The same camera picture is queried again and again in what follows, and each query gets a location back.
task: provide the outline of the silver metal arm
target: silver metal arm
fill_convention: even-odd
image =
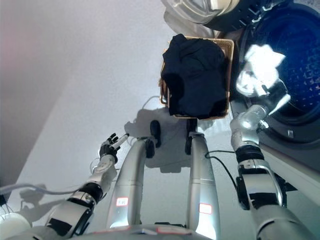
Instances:
[[[154,143],[150,138],[138,138],[131,147],[114,186],[107,229],[140,224],[145,161],[153,154]]]
[[[191,168],[186,214],[186,227],[207,238],[218,240],[220,234],[220,214],[216,181],[208,152],[205,136],[190,132]]]
[[[270,108],[252,105],[230,123],[231,145],[238,161],[237,191],[241,207],[250,210],[257,240],[315,240],[287,208],[280,186],[259,148],[257,129]]]

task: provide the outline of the washing machine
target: washing machine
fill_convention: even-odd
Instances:
[[[290,102],[266,119],[262,146],[320,173],[320,0],[285,1],[248,25],[238,44],[239,69],[252,44],[270,45],[286,58],[278,67]],[[232,92],[234,117],[252,103]]]

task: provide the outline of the black cable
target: black cable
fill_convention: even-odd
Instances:
[[[205,156],[207,158],[207,156],[209,156],[209,154],[211,153],[227,153],[227,154],[234,154],[234,151],[225,151],[225,150],[214,150],[214,151],[208,151]]]
[[[235,182],[234,178],[232,177],[231,173],[229,172],[228,168],[226,167],[226,165],[219,158],[217,158],[216,156],[210,156],[210,153],[229,153],[229,154],[233,154],[235,152],[234,151],[224,151],[224,150],[214,150],[214,151],[208,151],[204,155],[204,157],[206,159],[216,159],[219,163],[221,163],[221,165],[223,166],[224,170],[229,175],[229,178],[231,179],[232,184],[234,186],[235,192],[237,193],[238,192],[238,188],[237,188],[236,182]]]

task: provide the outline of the white cable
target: white cable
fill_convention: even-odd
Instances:
[[[72,191],[50,191],[45,188],[30,184],[30,183],[18,183],[18,184],[12,184],[8,186],[0,187],[0,194],[7,194],[12,192],[16,189],[22,189],[22,188],[32,188],[37,192],[43,193],[43,194],[49,194],[49,195],[66,195],[66,194],[73,194],[78,189],[72,190]]]

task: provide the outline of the blue washing machine drum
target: blue washing machine drum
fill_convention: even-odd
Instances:
[[[272,115],[274,133],[285,127],[301,132],[293,141],[318,142],[320,130],[320,19],[314,9],[291,3],[278,6],[243,34],[245,50],[252,44],[269,44],[286,56],[278,67],[291,101]]]

